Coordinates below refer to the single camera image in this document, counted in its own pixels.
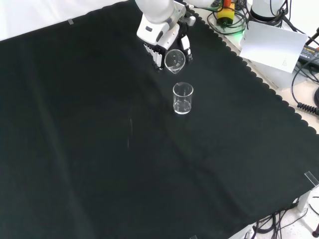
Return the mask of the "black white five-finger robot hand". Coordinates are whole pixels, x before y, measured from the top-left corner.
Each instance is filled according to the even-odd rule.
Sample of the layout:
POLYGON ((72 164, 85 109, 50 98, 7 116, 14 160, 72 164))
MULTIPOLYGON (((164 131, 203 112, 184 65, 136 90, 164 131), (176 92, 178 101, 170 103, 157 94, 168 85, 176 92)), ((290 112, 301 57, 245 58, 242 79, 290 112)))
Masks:
POLYGON ((165 58, 171 50, 181 51, 186 63, 193 61, 187 32, 195 22, 195 16, 185 14, 172 29, 169 29, 169 24, 166 22, 155 24, 142 16, 137 37, 144 42, 145 50, 152 57, 153 66, 157 70, 164 69, 165 58))

